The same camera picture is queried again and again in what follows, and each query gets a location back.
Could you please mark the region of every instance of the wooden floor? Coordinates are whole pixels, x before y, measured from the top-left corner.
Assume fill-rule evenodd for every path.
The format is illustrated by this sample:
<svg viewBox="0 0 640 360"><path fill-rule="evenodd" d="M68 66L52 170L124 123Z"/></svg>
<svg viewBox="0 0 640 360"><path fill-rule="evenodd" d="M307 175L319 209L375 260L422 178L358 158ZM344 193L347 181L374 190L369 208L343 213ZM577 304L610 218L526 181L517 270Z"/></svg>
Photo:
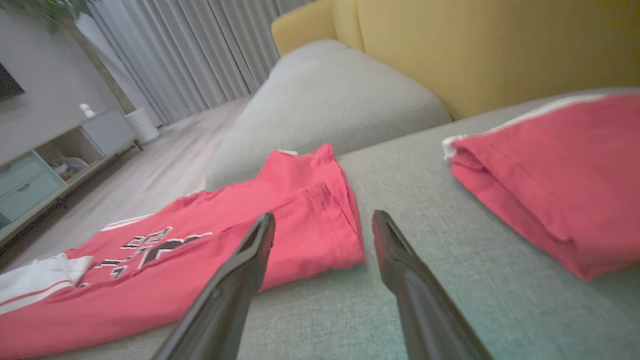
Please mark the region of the wooden floor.
<svg viewBox="0 0 640 360"><path fill-rule="evenodd" d="M4 271L82 244L106 224L154 213L204 188L205 169L228 127L246 106L238 99L161 128L162 135L89 178L3 249Z"/></svg>

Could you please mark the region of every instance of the white plant pot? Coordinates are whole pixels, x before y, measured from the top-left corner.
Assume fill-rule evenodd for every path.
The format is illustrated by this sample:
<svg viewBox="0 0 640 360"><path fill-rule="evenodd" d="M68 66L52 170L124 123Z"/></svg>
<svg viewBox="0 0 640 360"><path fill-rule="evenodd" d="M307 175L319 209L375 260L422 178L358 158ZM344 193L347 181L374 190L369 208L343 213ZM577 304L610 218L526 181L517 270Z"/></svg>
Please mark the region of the white plant pot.
<svg viewBox="0 0 640 360"><path fill-rule="evenodd" d="M132 113L124 115L125 119L131 125L133 132L136 133L141 143L148 143L160 136L160 131L156 128L144 108L137 109Z"/></svg>

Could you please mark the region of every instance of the gray seat cushion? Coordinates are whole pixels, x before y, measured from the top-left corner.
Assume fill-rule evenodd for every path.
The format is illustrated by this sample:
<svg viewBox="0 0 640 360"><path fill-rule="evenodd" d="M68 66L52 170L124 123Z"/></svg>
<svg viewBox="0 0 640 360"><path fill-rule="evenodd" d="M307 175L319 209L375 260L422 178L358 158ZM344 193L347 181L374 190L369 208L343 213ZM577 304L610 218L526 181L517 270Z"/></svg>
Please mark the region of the gray seat cushion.
<svg viewBox="0 0 640 360"><path fill-rule="evenodd" d="M367 263L256 297L238 359L406 359L396 300L375 258L375 209L394 217L496 360L636 359L640 269L579 280L479 203L443 159L445 137L486 131L557 98L341 156L358 201ZM148 359L170 329L56 358Z"/></svg>
<svg viewBox="0 0 640 360"><path fill-rule="evenodd" d="M207 168L207 190L249 180L274 150L331 143L345 154L450 122L414 80L335 40L284 56L229 129Z"/></svg>

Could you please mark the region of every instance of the red fabric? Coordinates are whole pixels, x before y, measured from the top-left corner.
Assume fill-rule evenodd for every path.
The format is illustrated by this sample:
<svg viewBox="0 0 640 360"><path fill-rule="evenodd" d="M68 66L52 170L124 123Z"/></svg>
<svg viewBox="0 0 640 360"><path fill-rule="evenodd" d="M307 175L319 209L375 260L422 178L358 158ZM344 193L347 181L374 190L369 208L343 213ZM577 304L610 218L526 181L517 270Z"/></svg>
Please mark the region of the red fabric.
<svg viewBox="0 0 640 360"><path fill-rule="evenodd" d="M254 180L180 198L66 251L93 255L96 266L129 259L91 268L83 287L0 315L0 359L89 347L178 320L265 211L274 213L276 232L262 290L365 261L355 198L331 145L299 157L274 152ZM184 244L151 256L172 239Z"/></svg>
<svg viewBox="0 0 640 360"><path fill-rule="evenodd" d="M454 176L576 276L640 260L640 96L576 103L453 146Z"/></svg>

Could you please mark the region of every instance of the drawer handle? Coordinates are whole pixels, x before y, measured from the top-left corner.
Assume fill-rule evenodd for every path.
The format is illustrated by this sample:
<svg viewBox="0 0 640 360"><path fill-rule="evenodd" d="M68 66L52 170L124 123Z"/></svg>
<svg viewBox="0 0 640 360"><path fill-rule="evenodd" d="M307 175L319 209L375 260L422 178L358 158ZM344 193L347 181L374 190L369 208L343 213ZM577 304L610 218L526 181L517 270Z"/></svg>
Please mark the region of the drawer handle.
<svg viewBox="0 0 640 360"><path fill-rule="evenodd" d="M23 187L19 188L16 191L19 192L19 193L23 193L23 192L27 191L28 188L29 188L29 184L24 185Z"/></svg>

